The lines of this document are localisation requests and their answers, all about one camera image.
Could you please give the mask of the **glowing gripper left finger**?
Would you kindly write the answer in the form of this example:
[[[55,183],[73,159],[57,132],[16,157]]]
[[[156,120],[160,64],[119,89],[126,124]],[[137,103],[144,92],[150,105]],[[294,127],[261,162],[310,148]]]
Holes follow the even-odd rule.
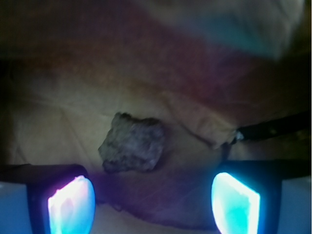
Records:
[[[81,165],[0,167],[2,234],[88,234],[95,209],[95,190]]]

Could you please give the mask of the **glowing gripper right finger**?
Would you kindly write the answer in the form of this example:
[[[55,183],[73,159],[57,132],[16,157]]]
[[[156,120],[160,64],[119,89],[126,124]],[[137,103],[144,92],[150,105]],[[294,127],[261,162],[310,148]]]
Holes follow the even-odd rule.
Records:
[[[223,162],[213,177],[211,205],[222,234],[310,234],[312,162]]]

